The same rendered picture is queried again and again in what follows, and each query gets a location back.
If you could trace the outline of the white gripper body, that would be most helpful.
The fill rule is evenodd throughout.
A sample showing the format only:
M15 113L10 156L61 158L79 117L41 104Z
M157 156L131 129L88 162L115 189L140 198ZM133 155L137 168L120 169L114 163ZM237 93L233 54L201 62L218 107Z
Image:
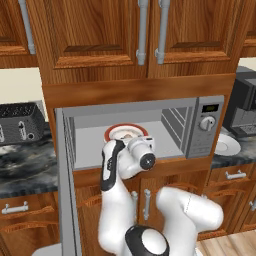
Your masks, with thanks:
M134 133L125 133L122 137L121 137L121 140L124 140L124 141L128 141L128 140L132 140L134 138L138 138L138 137L142 137L141 134L134 134Z

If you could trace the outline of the grey microwave oven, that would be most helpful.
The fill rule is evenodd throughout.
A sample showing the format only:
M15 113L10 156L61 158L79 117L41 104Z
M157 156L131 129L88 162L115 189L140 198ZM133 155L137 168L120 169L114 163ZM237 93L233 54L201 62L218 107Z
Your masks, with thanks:
M159 159L205 157L211 152L223 104L223 96L206 96L65 108L74 168L99 167L104 133L120 123L143 127L155 139Z

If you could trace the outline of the grey microwave door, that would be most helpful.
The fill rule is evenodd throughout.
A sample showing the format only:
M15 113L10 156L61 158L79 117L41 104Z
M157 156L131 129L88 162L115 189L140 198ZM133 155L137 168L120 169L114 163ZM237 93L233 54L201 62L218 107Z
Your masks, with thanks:
M82 256L73 180L72 150L68 138L68 120L62 108L55 110L55 117L62 256Z

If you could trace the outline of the red rimmed white plate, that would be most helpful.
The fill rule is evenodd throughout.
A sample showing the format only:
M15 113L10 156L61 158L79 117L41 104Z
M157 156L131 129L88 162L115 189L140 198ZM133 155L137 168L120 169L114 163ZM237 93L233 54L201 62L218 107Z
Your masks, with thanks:
M142 137L148 136L148 131L142 126L139 126L133 123L119 123L119 124L112 125L105 131L104 142L107 143L110 140L121 140L121 137L125 133L141 134ZM121 140L121 141L123 141L125 144L128 144L131 140L128 140L128 141Z

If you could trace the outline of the wooden cabinet door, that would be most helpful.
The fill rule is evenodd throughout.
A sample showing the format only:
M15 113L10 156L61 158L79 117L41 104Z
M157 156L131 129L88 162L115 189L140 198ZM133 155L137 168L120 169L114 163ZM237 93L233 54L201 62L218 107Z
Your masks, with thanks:
M139 197L139 217L138 223L153 227L162 231L164 227L164 217L156 207L156 194L162 187L175 187L187 192L207 197L206 194L207 172L196 171L170 176L142 178L140 183ZM146 205L145 190L150 191L148 218L144 218L144 208Z
M74 175L77 216L82 256L114 256L104 251L98 242L98 225L101 213L100 175Z
M28 221L0 229L0 256L31 256L41 247L60 241L56 221Z
M251 183L242 205L239 207L237 222L232 227L232 233L246 232L256 229L256 210L251 211L249 202L256 200L256 182Z

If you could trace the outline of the wooden drawer front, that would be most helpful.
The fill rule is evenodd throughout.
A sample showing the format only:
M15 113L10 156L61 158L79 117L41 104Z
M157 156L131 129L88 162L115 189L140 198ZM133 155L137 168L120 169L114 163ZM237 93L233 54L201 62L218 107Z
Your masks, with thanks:
M2 210L21 207L28 203L27 211L18 211L3 214ZM19 197L0 199L0 229L14 224L30 221L57 221L58 220L58 193L48 192L42 194L25 195Z
M228 171L230 174L235 174L238 170L247 174L247 177L240 179L228 180L226 179L225 172ZM243 164L237 166L228 166L222 168L214 168L211 170L209 180L207 183L208 187L228 185L235 182L246 182L256 180L256 164Z

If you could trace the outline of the plain white plate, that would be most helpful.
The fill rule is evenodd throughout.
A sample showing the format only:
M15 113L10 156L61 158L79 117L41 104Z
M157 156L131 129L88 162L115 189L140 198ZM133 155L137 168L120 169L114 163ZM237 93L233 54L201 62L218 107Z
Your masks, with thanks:
M241 146L234 138L225 134L219 135L215 148L215 154L221 156L234 156L240 151Z

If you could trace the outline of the wooden cupboard door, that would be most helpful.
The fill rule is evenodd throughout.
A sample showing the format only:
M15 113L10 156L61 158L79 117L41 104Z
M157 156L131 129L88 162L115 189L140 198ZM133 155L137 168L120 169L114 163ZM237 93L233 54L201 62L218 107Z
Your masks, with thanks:
M256 57L256 4L241 51L241 58Z
M255 0L170 0L164 63L155 57L161 8L150 1L150 78L236 71Z
M142 79L137 0L27 0L42 82Z
M0 0L0 69L37 67L31 55L18 0Z

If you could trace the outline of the grey toaster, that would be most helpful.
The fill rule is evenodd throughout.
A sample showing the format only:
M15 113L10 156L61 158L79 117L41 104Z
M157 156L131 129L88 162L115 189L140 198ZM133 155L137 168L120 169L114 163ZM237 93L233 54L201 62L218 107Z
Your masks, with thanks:
M37 104L0 104L0 146L38 141L45 119Z

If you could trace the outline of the black coffee machine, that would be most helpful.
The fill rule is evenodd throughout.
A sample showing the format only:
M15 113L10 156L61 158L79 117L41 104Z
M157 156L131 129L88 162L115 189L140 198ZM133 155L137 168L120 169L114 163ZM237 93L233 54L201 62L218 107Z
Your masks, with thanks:
M256 136L256 71L237 68L223 127L236 137Z

